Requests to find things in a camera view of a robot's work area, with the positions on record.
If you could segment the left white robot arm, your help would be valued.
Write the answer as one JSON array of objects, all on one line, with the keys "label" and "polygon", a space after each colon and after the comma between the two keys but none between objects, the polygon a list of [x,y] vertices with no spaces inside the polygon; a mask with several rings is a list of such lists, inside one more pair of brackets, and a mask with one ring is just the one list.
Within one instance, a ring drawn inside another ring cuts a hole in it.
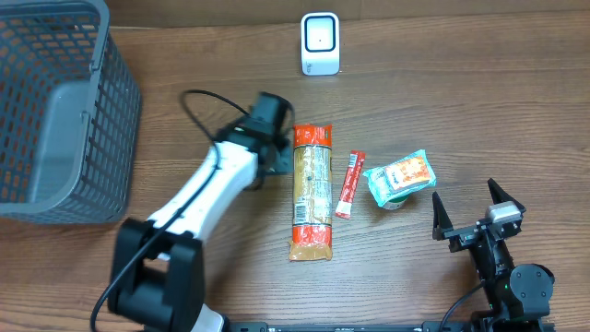
[{"label": "left white robot arm", "polygon": [[181,190],[145,221],[118,231],[109,286],[96,305],[149,331],[228,331],[205,303],[204,246],[231,202],[290,165],[291,143],[271,124],[231,124]]}]

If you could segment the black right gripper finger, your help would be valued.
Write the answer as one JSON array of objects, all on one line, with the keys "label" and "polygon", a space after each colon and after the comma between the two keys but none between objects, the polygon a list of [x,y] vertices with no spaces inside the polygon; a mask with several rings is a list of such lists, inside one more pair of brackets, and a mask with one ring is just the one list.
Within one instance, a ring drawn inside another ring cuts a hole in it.
[{"label": "black right gripper finger", "polygon": [[433,226],[432,239],[441,241],[446,238],[446,233],[453,231],[453,224],[443,206],[443,202],[437,192],[432,193]]},{"label": "black right gripper finger", "polygon": [[489,178],[487,184],[490,190],[492,201],[495,205],[505,202],[513,202],[521,213],[526,212],[526,207],[515,198],[510,196],[507,192],[505,192],[493,178]]}]

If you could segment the green lid jar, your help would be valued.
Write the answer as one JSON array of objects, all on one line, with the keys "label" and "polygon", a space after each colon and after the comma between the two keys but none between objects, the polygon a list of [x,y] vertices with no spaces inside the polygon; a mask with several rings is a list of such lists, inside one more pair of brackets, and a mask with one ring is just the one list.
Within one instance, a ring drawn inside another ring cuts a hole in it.
[{"label": "green lid jar", "polygon": [[383,209],[387,209],[387,210],[400,209],[402,206],[405,205],[407,199],[408,199],[408,196],[400,196],[400,197],[392,198],[383,204]]}]

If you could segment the orange snack packet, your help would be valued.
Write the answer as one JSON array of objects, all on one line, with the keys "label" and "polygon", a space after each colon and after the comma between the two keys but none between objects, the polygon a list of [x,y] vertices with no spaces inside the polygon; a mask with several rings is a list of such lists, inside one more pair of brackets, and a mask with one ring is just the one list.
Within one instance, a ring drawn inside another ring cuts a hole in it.
[{"label": "orange snack packet", "polygon": [[424,156],[394,162],[384,168],[384,173],[393,192],[420,190],[436,182],[433,170]]}]

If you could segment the spaghetti pack orange ends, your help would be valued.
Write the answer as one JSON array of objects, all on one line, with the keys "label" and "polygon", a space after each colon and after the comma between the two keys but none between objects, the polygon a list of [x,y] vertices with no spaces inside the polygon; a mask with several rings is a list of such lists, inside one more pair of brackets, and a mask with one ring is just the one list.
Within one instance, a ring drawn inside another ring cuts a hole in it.
[{"label": "spaghetti pack orange ends", "polygon": [[332,258],[332,126],[296,124],[291,261]]}]

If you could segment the mint green wipes pack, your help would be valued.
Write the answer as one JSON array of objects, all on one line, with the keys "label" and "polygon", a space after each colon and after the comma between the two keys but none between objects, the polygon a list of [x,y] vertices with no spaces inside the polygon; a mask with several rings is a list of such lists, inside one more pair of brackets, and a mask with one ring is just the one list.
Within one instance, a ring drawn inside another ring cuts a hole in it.
[{"label": "mint green wipes pack", "polygon": [[[428,160],[424,149],[417,150],[416,152],[414,152],[414,153],[412,153],[400,160],[408,159],[410,157],[417,157],[417,156],[424,156]],[[433,187],[437,183],[436,175],[433,172],[435,175],[435,178],[436,178],[436,182],[434,185],[423,187],[420,190],[393,192],[388,181],[386,180],[386,176],[384,173],[384,168],[386,166],[387,165],[381,166],[381,167],[376,167],[373,169],[369,169],[368,171],[365,171],[363,173],[363,175],[368,179],[369,190],[372,193],[372,196],[379,208],[383,208],[384,203],[389,201],[392,198],[396,198],[396,197],[400,197],[400,196],[408,196],[409,197],[411,194],[416,193],[416,192],[418,192],[422,189],[428,188],[428,187]]]}]

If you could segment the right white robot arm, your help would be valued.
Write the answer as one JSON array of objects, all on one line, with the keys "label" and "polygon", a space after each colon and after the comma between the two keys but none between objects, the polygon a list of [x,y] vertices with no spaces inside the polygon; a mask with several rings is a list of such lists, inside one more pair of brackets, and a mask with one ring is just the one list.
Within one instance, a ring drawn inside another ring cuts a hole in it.
[{"label": "right white robot arm", "polygon": [[[550,313],[554,274],[539,264],[517,266],[506,240],[522,230],[526,208],[493,179],[488,179],[492,205],[475,225],[456,229],[437,193],[432,194],[432,238],[447,240],[452,253],[467,250],[479,283],[458,299],[438,325],[440,331],[552,331],[543,318]],[[475,311],[466,322],[451,323],[456,308],[475,292],[485,292],[489,309]]]}]

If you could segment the red sachet stick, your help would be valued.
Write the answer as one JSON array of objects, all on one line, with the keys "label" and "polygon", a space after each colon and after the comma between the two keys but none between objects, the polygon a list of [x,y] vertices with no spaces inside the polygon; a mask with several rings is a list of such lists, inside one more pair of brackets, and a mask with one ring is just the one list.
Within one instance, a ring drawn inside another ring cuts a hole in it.
[{"label": "red sachet stick", "polygon": [[354,196],[357,191],[361,170],[366,154],[363,151],[351,150],[348,160],[348,168],[339,200],[336,204],[335,215],[342,219],[351,217],[351,209]]}]

